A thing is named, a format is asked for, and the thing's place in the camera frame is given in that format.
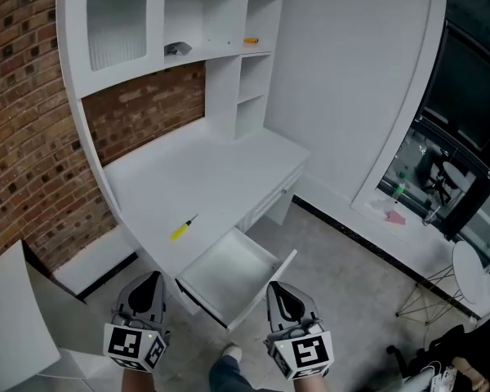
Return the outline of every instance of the white wall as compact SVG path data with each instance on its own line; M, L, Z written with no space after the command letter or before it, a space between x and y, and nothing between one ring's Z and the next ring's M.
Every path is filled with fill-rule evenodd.
M424 277L453 243L406 208L374 214L376 187L416 114L446 0L283 0L265 125L310 150L296 195ZM452 295L453 283L441 288ZM476 314L490 312L490 277Z
M430 0L283 2L265 124L309 149L307 176L347 200L398 117L429 8Z

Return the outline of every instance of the sneaker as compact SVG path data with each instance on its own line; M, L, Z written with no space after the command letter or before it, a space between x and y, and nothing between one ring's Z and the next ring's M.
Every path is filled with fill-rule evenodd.
M230 356L238 363L242 360L242 349L237 345L229 345L225 350L223 350L223 356Z

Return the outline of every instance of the white stool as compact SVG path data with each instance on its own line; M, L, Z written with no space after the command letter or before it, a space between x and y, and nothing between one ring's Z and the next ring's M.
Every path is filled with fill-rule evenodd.
M443 315L445 315L454 305L463 298L469 303L475 304L483 296L485 272L479 256L471 245L464 241L456 243L452 250L452 264L438 273L426 278L416 284L416 287L405 301L401 309L396 313L396 317L411 319L418 323L431 325ZM442 280L453 277L456 280L457 291L453 296L450 296L446 301L439 301L432 305L426 304L425 293L422 289L430 292L434 287L438 286ZM419 292L419 297L414 301L412 299L415 292ZM420 299L423 301L421 308L410 310ZM433 314L429 314L429 310L442 305L441 309L436 309ZM421 321L412 318L410 315L416 312L425 311L426 321Z

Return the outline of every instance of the brick wall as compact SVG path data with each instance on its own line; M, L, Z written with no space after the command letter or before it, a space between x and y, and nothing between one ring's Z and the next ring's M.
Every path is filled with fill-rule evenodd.
M166 69L82 99L102 165L205 114L205 64Z
M24 239L54 270L115 226L61 79L55 0L0 0L0 254Z
M196 64L89 96L102 163L203 116L204 80ZM53 271L115 225L70 115L55 0L0 0L0 254L24 239Z

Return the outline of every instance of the concrete floor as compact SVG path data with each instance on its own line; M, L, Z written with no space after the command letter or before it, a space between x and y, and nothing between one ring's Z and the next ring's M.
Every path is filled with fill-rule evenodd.
M409 360L425 336L424 325L394 316L413 289L409 277L294 204L283 226L262 218L247 235L280 257L298 250L282 280L314 298L331 331L335 362L326 377L331 392L355 392L399 377L386 347L398 346ZM108 321L120 289L150 270L145 258L138 259L86 302ZM230 334L203 311L189 315L172 298L166 322L172 339L155 376L158 392L208 391L209 368L230 342L243 348L240 367L253 386L293 391L262 344L269 331L265 301ZM467 317L451 310L430 327L426 344L458 323L469 326ZM110 376L87 384L95 392L119 391L121 370ZM76 391L86 390L76 386Z

